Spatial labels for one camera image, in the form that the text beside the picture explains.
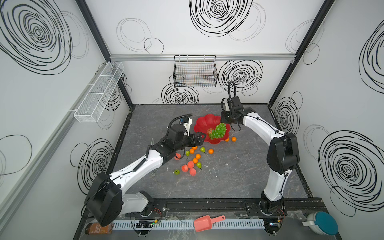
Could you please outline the green grape bunch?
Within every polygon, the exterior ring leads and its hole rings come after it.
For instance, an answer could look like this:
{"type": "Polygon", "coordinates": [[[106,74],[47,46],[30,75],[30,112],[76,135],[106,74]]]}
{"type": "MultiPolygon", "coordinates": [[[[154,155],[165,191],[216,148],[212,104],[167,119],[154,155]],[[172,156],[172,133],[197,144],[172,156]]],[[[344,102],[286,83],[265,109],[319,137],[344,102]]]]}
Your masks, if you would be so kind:
{"type": "Polygon", "coordinates": [[[227,126],[224,123],[220,123],[214,130],[209,133],[211,140],[223,138],[227,132],[227,126]]]}

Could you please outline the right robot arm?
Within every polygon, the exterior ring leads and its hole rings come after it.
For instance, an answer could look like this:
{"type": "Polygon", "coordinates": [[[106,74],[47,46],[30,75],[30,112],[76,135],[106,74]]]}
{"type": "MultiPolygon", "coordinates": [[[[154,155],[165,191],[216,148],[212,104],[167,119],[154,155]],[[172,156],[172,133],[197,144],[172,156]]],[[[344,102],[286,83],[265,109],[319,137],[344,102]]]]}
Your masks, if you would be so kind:
{"type": "Polygon", "coordinates": [[[278,130],[252,108],[244,108],[239,97],[223,98],[221,108],[222,123],[244,125],[268,144],[270,173],[261,194],[260,209],[264,215],[270,216],[283,205],[288,178],[300,162],[297,137],[278,130]]]}

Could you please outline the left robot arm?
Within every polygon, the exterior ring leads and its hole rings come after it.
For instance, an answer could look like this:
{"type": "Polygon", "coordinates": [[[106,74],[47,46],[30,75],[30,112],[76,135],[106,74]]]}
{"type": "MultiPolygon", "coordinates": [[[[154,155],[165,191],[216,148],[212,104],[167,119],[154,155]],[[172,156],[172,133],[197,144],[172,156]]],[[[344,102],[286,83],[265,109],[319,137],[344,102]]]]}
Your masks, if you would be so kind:
{"type": "Polygon", "coordinates": [[[157,143],[149,145],[141,158],[119,171],[97,175],[84,206],[102,227],[123,214],[149,215],[153,206],[152,198],[144,191],[128,194],[128,189],[174,158],[177,151],[202,146],[206,137],[201,132],[189,133],[185,124],[168,126],[166,135],[157,143]]]}

